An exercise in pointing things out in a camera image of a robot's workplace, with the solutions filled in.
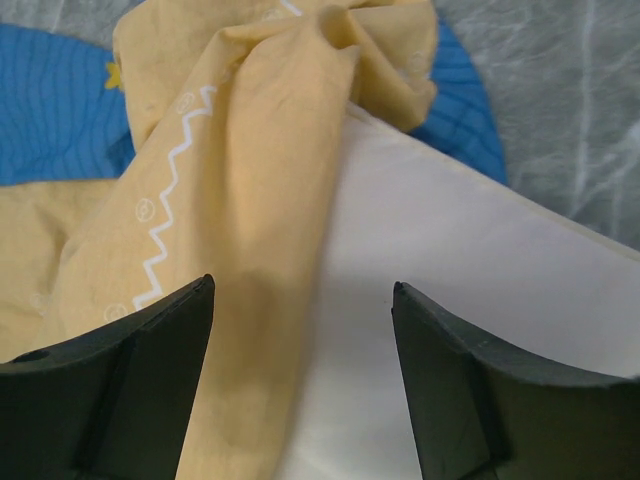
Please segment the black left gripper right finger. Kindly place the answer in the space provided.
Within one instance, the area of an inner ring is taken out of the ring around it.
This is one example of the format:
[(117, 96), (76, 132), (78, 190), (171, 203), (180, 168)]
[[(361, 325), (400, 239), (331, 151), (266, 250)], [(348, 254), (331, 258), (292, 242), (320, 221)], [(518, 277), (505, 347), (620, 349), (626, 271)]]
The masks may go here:
[(426, 479), (635, 479), (639, 382), (521, 349), (399, 282), (391, 309)]

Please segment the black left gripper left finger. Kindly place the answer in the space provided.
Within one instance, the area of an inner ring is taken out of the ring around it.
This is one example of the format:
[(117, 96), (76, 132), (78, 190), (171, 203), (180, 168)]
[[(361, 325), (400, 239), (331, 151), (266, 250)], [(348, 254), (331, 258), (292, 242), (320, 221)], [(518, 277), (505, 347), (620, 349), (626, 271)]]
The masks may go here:
[(213, 323), (205, 275), (1, 366), (4, 479), (173, 479)]

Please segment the cream pillow with bear print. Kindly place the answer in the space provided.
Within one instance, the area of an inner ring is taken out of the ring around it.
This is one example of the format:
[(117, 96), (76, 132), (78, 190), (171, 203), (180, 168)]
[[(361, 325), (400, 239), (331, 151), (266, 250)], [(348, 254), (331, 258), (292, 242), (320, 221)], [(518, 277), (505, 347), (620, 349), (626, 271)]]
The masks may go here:
[(639, 255), (358, 108), (311, 311), (282, 479), (422, 476), (397, 283), (544, 358), (639, 382)]

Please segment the blue and yellow pillowcase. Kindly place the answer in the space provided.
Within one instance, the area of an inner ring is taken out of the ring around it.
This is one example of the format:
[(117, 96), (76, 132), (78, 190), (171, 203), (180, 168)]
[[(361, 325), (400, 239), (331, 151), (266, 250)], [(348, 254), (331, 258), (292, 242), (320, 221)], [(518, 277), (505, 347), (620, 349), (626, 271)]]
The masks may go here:
[(145, 1), (105, 50), (1, 27), (1, 357), (211, 274), (181, 479), (269, 479), (347, 109), (505, 182), (487, 94), (428, 1)]

